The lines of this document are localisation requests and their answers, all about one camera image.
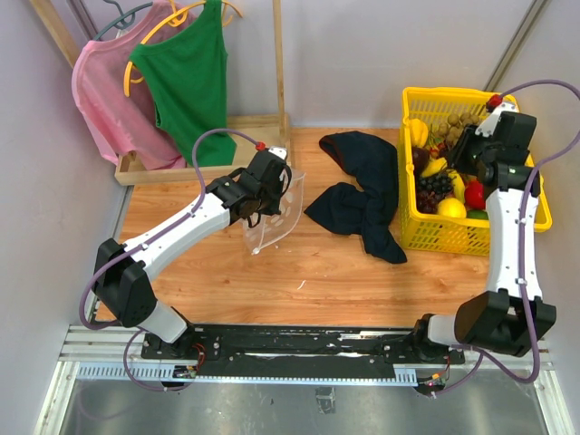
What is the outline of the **brown longan fruit bunch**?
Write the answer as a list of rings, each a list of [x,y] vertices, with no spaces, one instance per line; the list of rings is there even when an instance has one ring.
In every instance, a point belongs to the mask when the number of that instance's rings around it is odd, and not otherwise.
[[[460,115],[452,113],[434,128],[433,134],[436,140],[442,141],[448,147],[453,147],[467,126],[479,125],[480,122],[480,117],[474,113],[463,112]]]

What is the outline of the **black grape bunch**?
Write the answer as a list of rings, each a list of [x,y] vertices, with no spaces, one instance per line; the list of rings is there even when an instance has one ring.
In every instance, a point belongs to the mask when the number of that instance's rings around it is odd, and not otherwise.
[[[452,180],[446,173],[419,178],[417,181],[417,191],[446,196],[453,191]]]

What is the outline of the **green lime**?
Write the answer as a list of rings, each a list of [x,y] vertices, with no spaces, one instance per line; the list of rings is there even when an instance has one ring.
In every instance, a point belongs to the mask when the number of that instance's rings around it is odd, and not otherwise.
[[[467,212],[466,218],[488,220],[488,213],[485,209],[472,208]]]

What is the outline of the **pink shirt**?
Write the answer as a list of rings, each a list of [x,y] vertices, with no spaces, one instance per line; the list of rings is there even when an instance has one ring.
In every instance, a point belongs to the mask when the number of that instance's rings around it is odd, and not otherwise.
[[[72,71],[72,96],[101,156],[117,165],[135,153],[147,170],[183,169],[186,161],[173,139],[156,125],[150,90],[134,83],[124,95],[123,77],[133,49],[166,16],[167,1],[155,1],[126,34],[108,41],[90,40]]]

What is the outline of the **yellow lemon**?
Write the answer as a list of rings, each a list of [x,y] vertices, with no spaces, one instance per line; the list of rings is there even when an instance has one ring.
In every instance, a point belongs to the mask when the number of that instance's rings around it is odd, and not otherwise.
[[[445,198],[437,206],[437,214],[447,218],[466,218],[467,209],[457,198]]]

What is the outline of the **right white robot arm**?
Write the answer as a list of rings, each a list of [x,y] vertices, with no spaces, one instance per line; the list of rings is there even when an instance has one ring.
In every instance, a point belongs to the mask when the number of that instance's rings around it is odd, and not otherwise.
[[[536,271],[541,181],[538,169],[527,165],[536,126],[535,117],[501,103],[479,126],[467,126],[447,157],[452,168],[483,185],[488,278],[484,292],[454,315],[426,314],[416,322],[410,343],[420,362],[432,362],[454,345],[522,357],[556,322],[556,308],[544,303]]]

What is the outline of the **green tank top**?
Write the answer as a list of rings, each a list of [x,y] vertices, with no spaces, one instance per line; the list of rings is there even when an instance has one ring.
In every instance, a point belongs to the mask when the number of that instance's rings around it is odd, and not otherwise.
[[[227,51],[222,3],[204,1],[203,11],[184,30],[162,42],[155,35],[184,7],[158,22],[133,49],[123,77],[131,95],[131,70],[137,68],[149,87],[156,125],[175,141],[190,165],[229,166],[237,145],[227,126]]]

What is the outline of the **red apple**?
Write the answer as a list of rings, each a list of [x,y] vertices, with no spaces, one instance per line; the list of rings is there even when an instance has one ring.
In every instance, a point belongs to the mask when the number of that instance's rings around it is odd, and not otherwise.
[[[464,199],[465,204],[471,209],[484,210],[486,208],[483,185],[475,179],[466,186]]]

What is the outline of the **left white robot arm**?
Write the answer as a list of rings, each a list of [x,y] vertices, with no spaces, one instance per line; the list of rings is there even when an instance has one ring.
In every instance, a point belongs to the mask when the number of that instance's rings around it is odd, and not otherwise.
[[[292,179],[287,153],[279,147],[256,153],[249,165],[212,181],[187,207],[149,232],[119,244],[109,239],[98,250],[92,290],[120,325],[154,334],[172,357],[188,356],[194,336],[187,320],[162,303],[152,281],[202,239],[239,221],[255,227],[280,214]]]

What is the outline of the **yellow banana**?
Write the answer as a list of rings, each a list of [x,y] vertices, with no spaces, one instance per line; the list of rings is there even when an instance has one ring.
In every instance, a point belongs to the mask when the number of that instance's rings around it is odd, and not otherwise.
[[[454,198],[457,198],[464,203],[465,202],[464,191],[466,186],[463,181],[463,178],[456,170],[448,167],[448,163],[445,158],[431,160],[428,166],[425,168],[425,170],[419,175],[417,181],[419,178],[425,178],[440,173],[446,173],[447,175],[450,176],[452,180],[453,191],[446,196],[435,194],[429,195],[434,196],[438,200],[443,200],[444,198],[453,196]]]

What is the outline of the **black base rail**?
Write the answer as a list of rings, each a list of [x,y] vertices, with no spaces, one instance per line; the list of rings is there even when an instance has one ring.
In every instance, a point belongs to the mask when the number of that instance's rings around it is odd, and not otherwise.
[[[462,353],[419,343],[411,329],[198,324],[175,343],[146,333],[146,360],[202,358],[200,373],[280,381],[386,380],[398,365],[460,365]]]

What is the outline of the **wooden clothes rack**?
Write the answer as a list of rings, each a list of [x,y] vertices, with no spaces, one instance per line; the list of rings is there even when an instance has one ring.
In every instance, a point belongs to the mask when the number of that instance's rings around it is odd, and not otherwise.
[[[72,35],[59,16],[53,3],[50,1],[33,1],[31,3],[35,12],[42,20],[47,31],[62,52],[70,65],[74,65],[80,55],[80,49],[73,40]],[[277,87],[277,113],[267,115],[231,116],[227,125],[235,130],[262,140],[266,144],[292,149],[290,131],[291,124],[288,114],[285,112],[284,96],[284,61],[282,40],[282,6],[279,1],[272,3],[275,42],[275,73]],[[254,149],[250,145],[244,145],[242,140],[237,140],[237,153],[234,162],[230,166],[205,167],[201,170],[205,179],[214,179],[226,175],[239,166],[246,166],[254,155]],[[190,181],[196,178],[193,168],[184,169],[159,169],[148,171],[133,154],[120,158],[114,177],[122,186],[135,186],[139,184],[155,184],[168,182]]]

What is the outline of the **grey clothes hanger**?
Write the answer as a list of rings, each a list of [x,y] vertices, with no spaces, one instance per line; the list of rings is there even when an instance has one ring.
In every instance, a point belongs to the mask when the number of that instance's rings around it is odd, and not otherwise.
[[[153,6],[152,2],[137,5],[128,11],[124,11],[118,1],[104,0],[107,5],[113,5],[118,12],[118,16],[106,24],[92,39],[100,41],[112,28],[117,30],[127,30],[136,21],[137,13]]]

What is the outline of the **clear zip top bag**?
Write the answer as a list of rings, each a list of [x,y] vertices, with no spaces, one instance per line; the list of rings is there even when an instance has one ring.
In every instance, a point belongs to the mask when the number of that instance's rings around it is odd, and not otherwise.
[[[305,173],[292,169],[289,188],[280,200],[280,213],[262,216],[260,222],[252,228],[246,221],[243,222],[243,238],[251,255],[257,255],[264,248],[275,245],[294,230],[302,216],[304,184]]]

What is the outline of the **dark navy cloth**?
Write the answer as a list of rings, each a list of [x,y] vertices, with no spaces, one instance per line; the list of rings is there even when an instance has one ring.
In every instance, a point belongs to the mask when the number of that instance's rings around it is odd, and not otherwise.
[[[399,204],[395,147],[357,130],[325,135],[319,147],[356,183],[329,187],[304,213],[334,234],[361,236],[364,250],[371,256],[390,264],[406,263],[407,257],[390,231]]]

